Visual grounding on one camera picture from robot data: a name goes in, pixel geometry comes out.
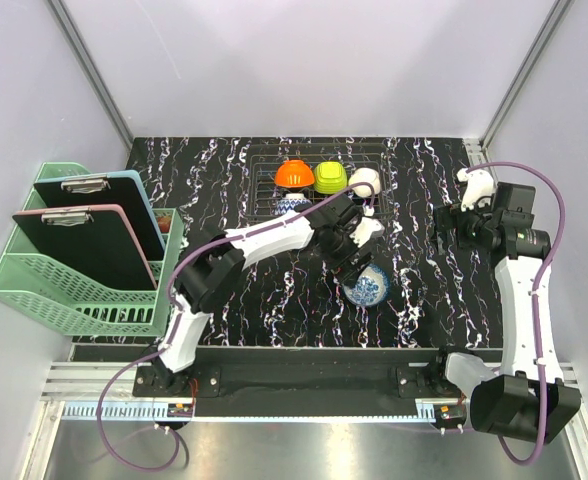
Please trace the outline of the blue white floral bowl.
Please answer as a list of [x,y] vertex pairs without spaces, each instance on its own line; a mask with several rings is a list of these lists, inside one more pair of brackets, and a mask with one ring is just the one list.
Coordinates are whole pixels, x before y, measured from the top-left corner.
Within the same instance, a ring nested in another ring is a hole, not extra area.
[[360,307],[373,307],[380,304],[387,298],[389,289],[387,274],[374,263],[363,270],[353,287],[343,286],[346,298]]

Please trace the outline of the blue white zigzag bowl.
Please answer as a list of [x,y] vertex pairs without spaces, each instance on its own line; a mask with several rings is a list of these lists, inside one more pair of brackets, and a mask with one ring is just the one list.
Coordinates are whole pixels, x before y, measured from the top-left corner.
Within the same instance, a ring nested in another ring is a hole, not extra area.
[[287,193],[276,202],[274,213],[277,216],[293,211],[299,206],[309,206],[311,201],[303,193]]

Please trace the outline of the white bowl dark blue outside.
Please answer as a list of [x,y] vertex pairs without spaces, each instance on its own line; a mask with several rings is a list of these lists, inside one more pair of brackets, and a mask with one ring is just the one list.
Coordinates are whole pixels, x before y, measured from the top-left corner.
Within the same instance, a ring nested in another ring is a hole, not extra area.
[[339,162],[321,162],[314,168],[313,173],[315,176],[314,189],[320,194],[331,195],[348,185],[347,172]]

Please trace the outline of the yellow floral scalloped bowl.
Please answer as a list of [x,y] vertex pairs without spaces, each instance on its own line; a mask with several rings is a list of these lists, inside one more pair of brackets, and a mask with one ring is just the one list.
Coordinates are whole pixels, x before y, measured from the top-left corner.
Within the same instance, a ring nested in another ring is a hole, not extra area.
[[348,180],[352,191],[360,198],[378,195],[381,191],[380,174],[376,169],[362,167],[356,169]]

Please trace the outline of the orange bowl white inside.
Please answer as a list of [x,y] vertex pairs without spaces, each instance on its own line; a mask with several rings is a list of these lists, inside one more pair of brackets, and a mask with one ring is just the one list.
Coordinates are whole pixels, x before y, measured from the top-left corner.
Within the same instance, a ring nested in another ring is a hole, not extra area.
[[301,159],[284,161],[277,169],[274,183],[286,189],[304,188],[313,185],[312,169]]

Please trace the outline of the red patterned bowl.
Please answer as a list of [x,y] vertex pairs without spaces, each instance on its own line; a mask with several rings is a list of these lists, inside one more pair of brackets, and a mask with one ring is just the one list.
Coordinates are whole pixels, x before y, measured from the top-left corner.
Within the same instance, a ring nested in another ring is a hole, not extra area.
[[171,230],[172,223],[173,223],[173,215],[170,213],[158,215],[155,217],[157,226],[160,232],[165,235],[168,234]]

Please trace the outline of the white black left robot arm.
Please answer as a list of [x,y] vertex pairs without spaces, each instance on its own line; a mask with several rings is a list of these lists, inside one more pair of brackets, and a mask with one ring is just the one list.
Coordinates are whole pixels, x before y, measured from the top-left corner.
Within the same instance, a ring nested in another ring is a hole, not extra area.
[[188,388],[187,368],[196,359],[204,327],[250,267],[285,252],[309,249],[319,254],[340,283],[353,287],[371,263],[372,246],[383,232],[371,206],[338,193],[260,224],[206,234],[201,243],[192,240],[168,280],[174,311],[158,348],[163,364],[155,373],[155,384],[170,396]]

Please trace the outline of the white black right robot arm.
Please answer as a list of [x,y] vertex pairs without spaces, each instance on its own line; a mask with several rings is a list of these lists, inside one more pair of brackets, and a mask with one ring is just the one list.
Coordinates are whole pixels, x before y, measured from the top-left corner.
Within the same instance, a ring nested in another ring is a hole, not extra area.
[[468,177],[460,202],[434,212],[433,241],[489,253],[499,287],[503,351],[492,370],[468,349],[442,347],[427,368],[440,396],[469,401],[472,427],[501,439],[549,444],[578,412],[581,395],[565,383],[549,308],[553,243],[534,228],[535,189]]

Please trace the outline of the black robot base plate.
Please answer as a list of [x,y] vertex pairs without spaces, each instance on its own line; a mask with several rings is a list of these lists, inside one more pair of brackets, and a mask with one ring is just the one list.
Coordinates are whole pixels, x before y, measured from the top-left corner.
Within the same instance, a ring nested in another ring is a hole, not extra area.
[[400,398],[458,398],[461,390],[438,376],[427,363],[203,363],[185,371],[163,373],[161,367],[139,367],[136,397],[223,398],[236,393],[360,392]]

